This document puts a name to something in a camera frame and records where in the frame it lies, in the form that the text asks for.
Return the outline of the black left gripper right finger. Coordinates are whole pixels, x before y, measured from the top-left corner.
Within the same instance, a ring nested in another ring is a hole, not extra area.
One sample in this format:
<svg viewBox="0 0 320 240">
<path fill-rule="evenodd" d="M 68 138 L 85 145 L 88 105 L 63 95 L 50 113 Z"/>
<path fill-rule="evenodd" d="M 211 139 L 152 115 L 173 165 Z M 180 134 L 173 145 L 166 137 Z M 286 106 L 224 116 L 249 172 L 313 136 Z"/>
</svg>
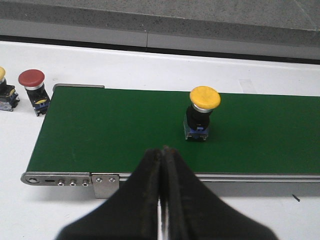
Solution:
<svg viewBox="0 0 320 240">
<path fill-rule="evenodd" d="M 162 151 L 161 198 L 170 240 L 275 240 L 265 225 L 245 216 L 209 190 L 180 153 Z"/>
</svg>

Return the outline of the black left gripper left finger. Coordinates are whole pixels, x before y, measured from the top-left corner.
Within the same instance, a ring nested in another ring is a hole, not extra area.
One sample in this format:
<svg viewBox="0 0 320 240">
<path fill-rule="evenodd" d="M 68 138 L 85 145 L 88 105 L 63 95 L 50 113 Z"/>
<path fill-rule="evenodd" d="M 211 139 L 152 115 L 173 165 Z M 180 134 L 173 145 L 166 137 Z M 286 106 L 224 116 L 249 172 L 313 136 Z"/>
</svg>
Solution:
<svg viewBox="0 0 320 240">
<path fill-rule="evenodd" d="M 65 226 L 58 240 L 156 240 L 161 151 L 149 149 L 101 206 Z"/>
</svg>

